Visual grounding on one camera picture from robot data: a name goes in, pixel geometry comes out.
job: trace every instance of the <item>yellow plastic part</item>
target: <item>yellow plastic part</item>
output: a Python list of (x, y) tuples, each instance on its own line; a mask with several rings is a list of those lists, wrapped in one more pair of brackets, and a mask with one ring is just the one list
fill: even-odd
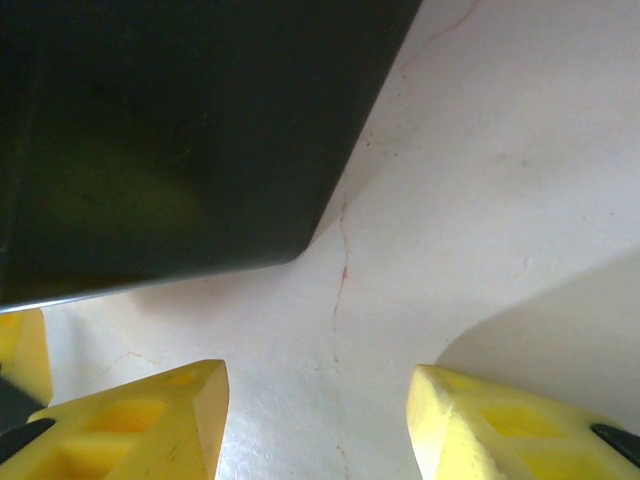
[(40, 310), (0, 315), (0, 375), (41, 404), (51, 401), (47, 335)]
[(0, 465), (12, 480), (213, 479), (227, 370), (205, 360), (35, 413), (56, 423)]
[(416, 367), (407, 421), (424, 479), (640, 479), (591, 432), (608, 418), (445, 368)]

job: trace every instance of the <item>yellow plastic block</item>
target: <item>yellow plastic block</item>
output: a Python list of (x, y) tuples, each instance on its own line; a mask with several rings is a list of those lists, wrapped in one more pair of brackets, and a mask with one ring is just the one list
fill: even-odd
[(640, 479), (590, 430), (611, 420), (445, 368), (416, 367), (407, 421), (425, 479)]
[(40, 310), (0, 315), (0, 375), (41, 404), (51, 401), (47, 335)]
[(206, 360), (47, 408), (55, 425), (0, 465), (12, 480), (213, 479), (229, 402)]

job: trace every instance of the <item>white floor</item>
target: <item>white floor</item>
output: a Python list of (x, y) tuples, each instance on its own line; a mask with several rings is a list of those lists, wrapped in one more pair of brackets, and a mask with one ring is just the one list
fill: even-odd
[(60, 402), (227, 361), (219, 479), (419, 479), (439, 363), (640, 430), (640, 3), (425, 0), (315, 241), (46, 310)]

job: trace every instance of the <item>white tile floor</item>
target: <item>white tile floor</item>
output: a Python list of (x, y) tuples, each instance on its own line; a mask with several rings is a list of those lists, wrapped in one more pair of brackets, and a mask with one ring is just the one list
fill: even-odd
[(221, 480), (418, 479), (418, 362), (640, 430), (638, 25), (425, 0), (308, 251), (47, 309), (55, 401), (223, 358)]

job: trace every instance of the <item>yellow foam piece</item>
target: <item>yellow foam piece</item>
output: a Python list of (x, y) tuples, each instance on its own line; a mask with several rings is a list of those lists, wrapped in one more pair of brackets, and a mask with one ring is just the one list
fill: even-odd
[(227, 416), (221, 360), (205, 360), (35, 413), (50, 429), (0, 465), (12, 480), (213, 479)]
[(610, 419), (446, 368), (416, 367), (407, 422), (424, 479), (640, 479), (591, 432)]
[(51, 401), (47, 335), (40, 310), (0, 315), (0, 375), (41, 404)]

